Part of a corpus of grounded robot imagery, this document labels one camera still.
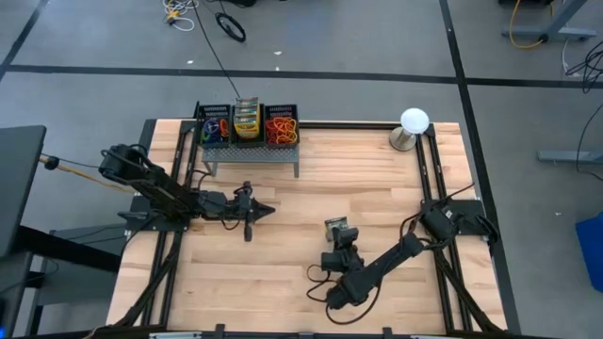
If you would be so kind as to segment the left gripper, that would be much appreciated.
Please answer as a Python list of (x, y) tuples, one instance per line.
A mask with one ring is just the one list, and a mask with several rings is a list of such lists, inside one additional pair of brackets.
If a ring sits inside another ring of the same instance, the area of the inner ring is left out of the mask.
[[(234, 191), (235, 198), (231, 201), (231, 205), (226, 209), (226, 219), (244, 221), (244, 241), (251, 242), (253, 240), (253, 224), (254, 224), (254, 199), (253, 188), (249, 181), (245, 181), (241, 187)], [(256, 207), (261, 210), (256, 213), (255, 220), (270, 216), (275, 213), (275, 208), (256, 201)]]

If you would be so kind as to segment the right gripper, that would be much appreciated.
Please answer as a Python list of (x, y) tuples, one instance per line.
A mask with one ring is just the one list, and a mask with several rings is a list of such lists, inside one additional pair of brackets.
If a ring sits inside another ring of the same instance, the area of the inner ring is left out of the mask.
[(363, 268), (365, 261), (358, 254), (354, 241), (358, 238), (359, 231), (356, 227), (347, 229), (328, 227), (327, 241), (333, 241), (331, 252), (321, 254), (320, 267), (323, 271), (346, 273)]

